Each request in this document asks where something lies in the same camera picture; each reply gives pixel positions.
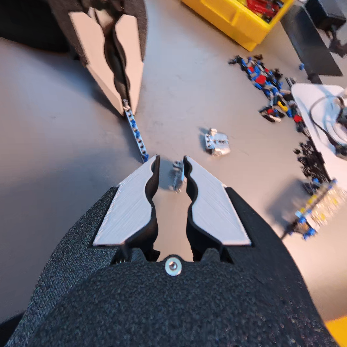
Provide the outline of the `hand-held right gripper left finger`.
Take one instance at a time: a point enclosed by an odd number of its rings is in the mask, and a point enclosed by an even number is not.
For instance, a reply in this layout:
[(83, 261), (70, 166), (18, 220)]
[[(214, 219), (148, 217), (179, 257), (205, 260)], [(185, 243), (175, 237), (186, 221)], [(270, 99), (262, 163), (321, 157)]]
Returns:
[(138, 248), (149, 261), (160, 254), (154, 250), (158, 222), (153, 197), (158, 190), (160, 156), (151, 157), (116, 186), (93, 240), (93, 247), (119, 247), (124, 258)]

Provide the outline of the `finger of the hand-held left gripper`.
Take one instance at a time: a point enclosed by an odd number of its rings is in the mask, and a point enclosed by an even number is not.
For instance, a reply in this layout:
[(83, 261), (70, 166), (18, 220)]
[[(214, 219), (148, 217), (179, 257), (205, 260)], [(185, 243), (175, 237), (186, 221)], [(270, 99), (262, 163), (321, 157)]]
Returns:
[(86, 67), (93, 79), (120, 114), (124, 115), (124, 99), (128, 99), (126, 56), (117, 37), (116, 25), (124, 15), (112, 21), (104, 33), (97, 20), (83, 11), (69, 12), (69, 18), (86, 57)]
[(115, 37), (119, 53), (123, 59), (128, 101), (133, 113), (136, 114), (144, 69), (136, 17), (122, 15), (115, 24)]

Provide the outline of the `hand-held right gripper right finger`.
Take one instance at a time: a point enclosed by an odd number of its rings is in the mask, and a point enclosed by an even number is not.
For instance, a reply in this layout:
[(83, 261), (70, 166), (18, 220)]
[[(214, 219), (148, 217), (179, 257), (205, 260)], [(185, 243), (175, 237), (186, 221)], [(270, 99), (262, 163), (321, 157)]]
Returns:
[(217, 250), (228, 261), (227, 247), (252, 242), (227, 193), (227, 186), (189, 156), (184, 156), (187, 212), (186, 236), (193, 261), (201, 261), (207, 249)]

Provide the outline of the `silver engine block piece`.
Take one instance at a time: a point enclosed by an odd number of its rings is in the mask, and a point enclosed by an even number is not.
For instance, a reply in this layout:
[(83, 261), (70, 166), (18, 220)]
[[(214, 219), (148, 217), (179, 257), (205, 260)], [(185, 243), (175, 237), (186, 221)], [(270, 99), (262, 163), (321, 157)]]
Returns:
[(215, 128), (210, 128), (205, 134), (205, 150), (214, 156), (224, 156), (231, 152), (229, 138)]
[(173, 174), (173, 181), (172, 181), (172, 184), (169, 186), (169, 189), (175, 193), (179, 193), (181, 192), (186, 182), (186, 177), (184, 174), (184, 161), (183, 160), (174, 161), (172, 164), (171, 171)]

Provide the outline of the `long grey beam with pins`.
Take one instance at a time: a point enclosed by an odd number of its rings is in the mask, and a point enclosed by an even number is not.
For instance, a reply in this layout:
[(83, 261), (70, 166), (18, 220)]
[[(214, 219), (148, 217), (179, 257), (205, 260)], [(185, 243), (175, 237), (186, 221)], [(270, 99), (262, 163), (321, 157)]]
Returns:
[(128, 124), (131, 128), (131, 131), (132, 131), (132, 135), (134, 137), (134, 140), (135, 140), (136, 145), (138, 147), (138, 150), (140, 152), (141, 160), (143, 163), (146, 163), (149, 160), (149, 154), (146, 150), (146, 146), (143, 142), (141, 133), (139, 131), (136, 120), (134, 118), (134, 114), (132, 112), (132, 109), (131, 109), (127, 99), (123, 99), (123, 109), (124, 109), (124, 116), (127, 119), (127, 122), (128, 122)]

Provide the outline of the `person's black clothing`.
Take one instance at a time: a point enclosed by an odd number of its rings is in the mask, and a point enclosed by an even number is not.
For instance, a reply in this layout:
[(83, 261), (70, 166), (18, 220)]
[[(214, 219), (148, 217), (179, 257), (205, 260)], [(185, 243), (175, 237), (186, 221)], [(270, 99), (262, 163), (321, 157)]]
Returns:
[(47, 1), (1, 0), (0, 36), (51, 52), (67, 53), (70, 48)]

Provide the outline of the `transparent brick assembly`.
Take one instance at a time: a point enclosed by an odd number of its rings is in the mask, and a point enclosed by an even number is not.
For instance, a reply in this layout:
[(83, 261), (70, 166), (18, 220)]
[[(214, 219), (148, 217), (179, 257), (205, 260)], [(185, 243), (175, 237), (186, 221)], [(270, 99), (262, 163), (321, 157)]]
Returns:
[(295, 212), (294, 220), (286, 227), (284, 236), (299, 233), (304, 240), (315, 236), (346, 203), (346, 190), (339, 186), (336, 179), (323, 183), (313, 179), (306, 184), (306, 188), (312, 194), (303, 207)]

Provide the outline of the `yellow storage bin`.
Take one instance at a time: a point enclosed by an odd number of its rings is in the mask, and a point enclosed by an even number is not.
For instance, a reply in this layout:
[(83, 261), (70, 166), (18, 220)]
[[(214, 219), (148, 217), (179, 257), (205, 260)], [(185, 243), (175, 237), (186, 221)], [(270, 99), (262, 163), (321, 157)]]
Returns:
[(281, 0), (283, 7), (268, 24), (245, 6), (246, 0), (182, 0), (202, 18), (247, 51), (253, 51), (280, 22), (294, 0)]
[(340, 347), (347, 346), (347, 316), (326, 321), (325, 326)]

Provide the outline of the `pile of black pins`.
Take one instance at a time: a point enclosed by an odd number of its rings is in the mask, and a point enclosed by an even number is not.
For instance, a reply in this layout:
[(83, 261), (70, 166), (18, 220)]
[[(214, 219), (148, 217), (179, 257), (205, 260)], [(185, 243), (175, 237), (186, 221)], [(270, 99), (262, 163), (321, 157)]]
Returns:
[(297, 156), (298, 162), (301, 163), (301, 169), (304, 176), (308, 179), (317, 179), (320, 183), (330, 182), (331, 178), (324, 166), (322, 154), (318, 152), (311, 138), (306, 142), (300, 142), (299, 149), (293, 152)]

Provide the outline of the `pile of small mixed pieces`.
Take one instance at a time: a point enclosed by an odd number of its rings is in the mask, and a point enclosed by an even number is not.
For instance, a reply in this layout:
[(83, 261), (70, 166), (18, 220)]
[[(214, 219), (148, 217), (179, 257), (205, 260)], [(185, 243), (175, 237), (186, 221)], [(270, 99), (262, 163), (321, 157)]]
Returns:
[(288, 89), (284, 89), (283, 74), (278, 68), (268, 69), (261, 54), (247, 58), (236, 55), (228, 61), (228, 65), (239, 65), (252, 85), (266, 96), (267, 105), (258, 111), (264, 119), (270, 123), (280, 123), (288, 117), (294, 121), (297, 132), (309, 137), (306, 124), (291, 92), (291, 87), (295, 84), (294, 79), (285, 78)]

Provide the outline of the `black power adapter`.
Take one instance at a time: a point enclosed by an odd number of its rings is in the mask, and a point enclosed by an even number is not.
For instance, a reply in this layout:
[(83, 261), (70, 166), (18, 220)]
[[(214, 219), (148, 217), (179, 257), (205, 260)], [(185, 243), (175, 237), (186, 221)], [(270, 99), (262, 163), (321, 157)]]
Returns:
[(336, 30), (346, 23), (346, 17), (334, 0), (308, 0), (304, 5), (316, 28)]

